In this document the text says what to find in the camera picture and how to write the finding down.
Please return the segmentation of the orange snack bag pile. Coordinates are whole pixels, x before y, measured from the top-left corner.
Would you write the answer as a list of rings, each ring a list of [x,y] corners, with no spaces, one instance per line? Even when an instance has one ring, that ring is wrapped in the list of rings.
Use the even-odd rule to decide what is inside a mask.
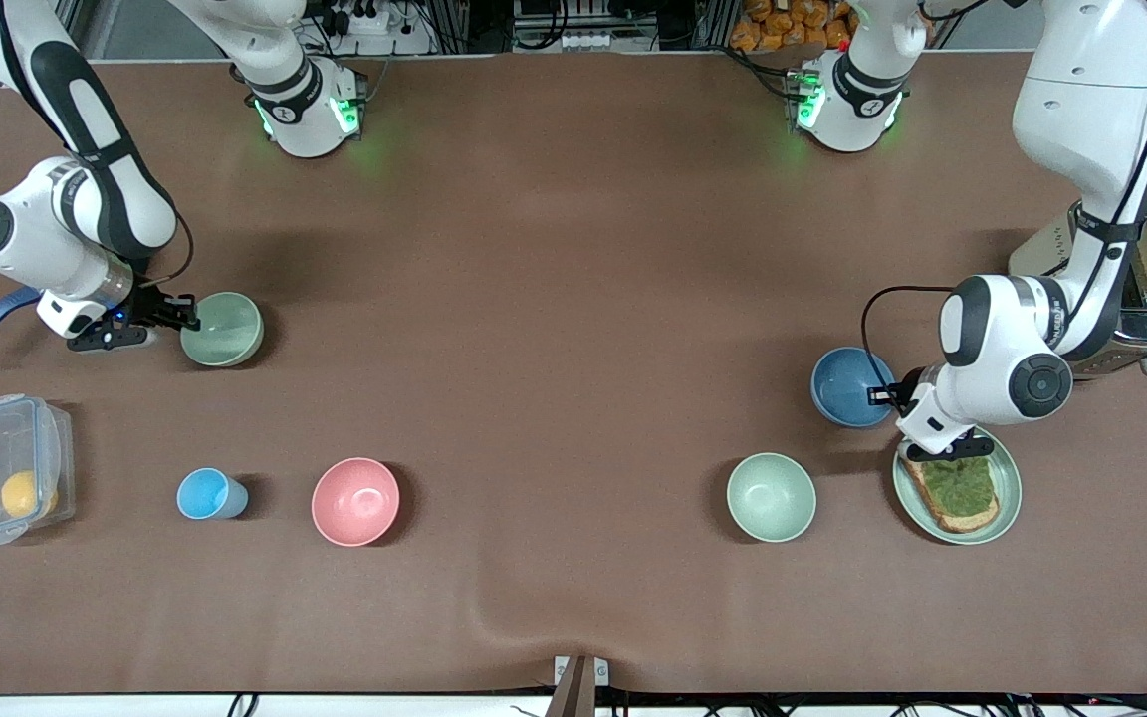
[[[846,0],[741,0],[729,46],[746,53],[804,44],[845,50],[861,23]]]

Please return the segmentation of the toast slice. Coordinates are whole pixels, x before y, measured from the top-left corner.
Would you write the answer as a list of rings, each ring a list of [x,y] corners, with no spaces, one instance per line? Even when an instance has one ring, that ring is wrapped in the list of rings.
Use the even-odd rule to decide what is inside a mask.
[[[959,533],[959,535],[972,533],[978,531],[980,528],[992,525],[992,523],[998,517],[1001,504],[1000,499],[997,498],[996,490],[994,490],[996,500],[994,502],[991,504],[991,508],[989,508],[988,512],[980,514],[980,516],[974,516],[970,519],[953,519],[949,516],[942,516],[941,513],[930,507],[927,500],[927,491],[924,491],[924,489],[921,488],[921,485],[919,484],[918,471],[915,471],[915,469],[912,468],[912,466],[914,466],[914,463],[916,462],[911,462],[910,459],[905,459],[902,457],[898,458],[898,460],[900,460],[902,467],[904,467],[906,471],[910,473],[910,480],[912,481],[912,485],[914,485],[914,488],[918,490],[919,498],[923,500],[924,507],[927,507],[930,517],[933,517],[933,521],[936,522],[936,525],[942,528],[943,531],[946,531],[947,533]]]

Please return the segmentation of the yellow lemon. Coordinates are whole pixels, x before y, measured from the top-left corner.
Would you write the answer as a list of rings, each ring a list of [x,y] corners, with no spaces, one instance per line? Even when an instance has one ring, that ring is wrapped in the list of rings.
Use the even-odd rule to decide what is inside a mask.
[[[13,473],[3,482],[3,486],[0,490],[0,501],[3,505],[3,512],[10,519],[41,519],[47,516],[47,514],[50,514],[52,511],[58,507],[58,493],[55,490],[52,490],[50,493],[45,491],[45,498],[46,500],[41,498],[36,471],[32,471],[32,469]]]

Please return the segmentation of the pale green bowl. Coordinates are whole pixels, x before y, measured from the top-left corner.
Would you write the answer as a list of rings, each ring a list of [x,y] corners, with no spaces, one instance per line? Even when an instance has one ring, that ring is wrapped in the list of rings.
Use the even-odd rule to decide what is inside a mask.
[[[196,318],[195,330],[179,332],[179,344],[201,366],[237,366],[262,345],[265,326],[260,309],[241,293],[206,296],[196,305]]]
[[[816,517],[816,485],[791,457],[762,452],[729,471],[729,517],[757,541],[791,541]]]

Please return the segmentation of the blue bowl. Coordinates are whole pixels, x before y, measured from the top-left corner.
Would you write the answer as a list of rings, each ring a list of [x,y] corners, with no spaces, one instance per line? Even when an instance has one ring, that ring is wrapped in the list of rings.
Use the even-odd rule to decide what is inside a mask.
[[[885,399],[873,402],[869,391],[883,391],[894,381],[894,372],[877,354],[867,354],[861,346],[837,346],[816,363],[809,391],[816,410],[832,423],[872,428],[892,416],[895,408]]]

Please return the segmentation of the green lettuce leaf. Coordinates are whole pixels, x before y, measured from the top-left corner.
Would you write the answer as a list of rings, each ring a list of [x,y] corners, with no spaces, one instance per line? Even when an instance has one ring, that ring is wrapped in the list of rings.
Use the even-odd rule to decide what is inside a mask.
[[[991,459],[969,457],[914,463],[918,481],[934,509],[953,519],[980,516],[996,500]]]

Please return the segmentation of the pink bowl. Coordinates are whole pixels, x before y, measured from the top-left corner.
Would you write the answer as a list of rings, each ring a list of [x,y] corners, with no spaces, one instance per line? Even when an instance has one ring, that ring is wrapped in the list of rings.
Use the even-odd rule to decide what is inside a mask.
[[[385,536],[400,508],[395,473],[365,457],[334,463],[320,477],[311,500],[319,535],[342,548],[360,548]]]

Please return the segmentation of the table edge mount bracket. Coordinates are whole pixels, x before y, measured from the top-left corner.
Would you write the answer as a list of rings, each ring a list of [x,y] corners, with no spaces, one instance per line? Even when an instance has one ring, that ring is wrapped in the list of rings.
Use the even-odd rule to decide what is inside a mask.
[[[609,663],[592,656],[557,656],[554,695],[545,717],[595,717],[596,689],[609,685]]]

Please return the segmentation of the pale green plate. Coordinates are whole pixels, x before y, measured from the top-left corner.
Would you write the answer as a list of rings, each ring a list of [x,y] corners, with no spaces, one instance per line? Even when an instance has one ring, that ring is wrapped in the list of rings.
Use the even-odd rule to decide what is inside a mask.
[[[902,443],[897,445],[897,453],[892,462],[894,488],[897,498],[900,499],[902,508],[905,509],[911,521],[915,522],[918,527],[923,528],[934,539],[963,546],[982,545],[985,541],[993,541],[1006,533],[1011,529],[1011,525],[1014,524],[1023,502],[1023,481],[1021,481],[1014,458],[1011,457],[1011,452],[1008,452],[1006,445],[1002,445],[1001,441],[998,441],[994,436],[993,439],[997,441],[997,449],[992,455],[988,457],[991,458],[994,489],[997,498],[1000,499],[1001,504],[1000,513],[998,513],[998,517],[992,525],[980,528],[978,531],[972,533],[961,535],[947,533],[933,521],[927,507],[924,507],[923,500],[919,498],[918,490],[912,485],[910,471],[906,471],[902,467],[900,460],[898,460],[902,457],[898,454],[898,446]]]

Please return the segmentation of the light blue cup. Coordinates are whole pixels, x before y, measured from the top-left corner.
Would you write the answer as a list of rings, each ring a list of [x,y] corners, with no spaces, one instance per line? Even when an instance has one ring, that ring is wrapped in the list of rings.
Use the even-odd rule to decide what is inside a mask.
[[[204,467],[188,473],[174,501],[186,519],[236,519],[249,505],[249,491],[226,473]]]

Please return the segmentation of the brown table cloth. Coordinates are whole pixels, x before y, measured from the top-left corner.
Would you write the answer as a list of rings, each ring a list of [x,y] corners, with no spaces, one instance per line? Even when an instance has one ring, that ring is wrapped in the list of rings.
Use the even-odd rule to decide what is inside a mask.
[[[0,545],[0,693],[533,688],[1147,693],[1147,377],[998,428],[1025,494],[978,548],[889,482],[896,430],[807,381],[883,287],[1001,271],[1077,190],[1011,133],[1025,53],[920,59],[869,151],[820,149],[713,55],[395,61],[362,140],[294,159],[220,63],[99,67],[196,237],[171,293],[258,301],[262,350],[73,354],[0,324],[0,396],[72,421],[76,514]],[[58,141],[0,92],[0,192]],[[0,276],[0,296],[11,282]],[[729,471],[816,517],[757,541]],[[334,463],[400,508],[342,548]],[[186,519],[213,467],[236,519]]]

